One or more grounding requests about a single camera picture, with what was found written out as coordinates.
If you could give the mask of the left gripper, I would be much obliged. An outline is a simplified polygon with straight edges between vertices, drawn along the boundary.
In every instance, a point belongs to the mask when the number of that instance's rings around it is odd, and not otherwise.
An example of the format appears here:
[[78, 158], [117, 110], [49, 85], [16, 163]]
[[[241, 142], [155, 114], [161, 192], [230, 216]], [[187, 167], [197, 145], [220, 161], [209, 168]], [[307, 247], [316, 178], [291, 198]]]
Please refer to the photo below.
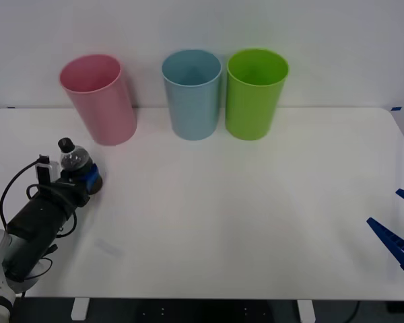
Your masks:
[[82, 208], [90, 199], [87, 190], [99, 190], [100, 187], [100, 173], [96, 164], [92, 164], [90, 170], [82, 176], [82, 181], [86, 186], [62, 178], [40, 183], [40, 193], [62, 208]]

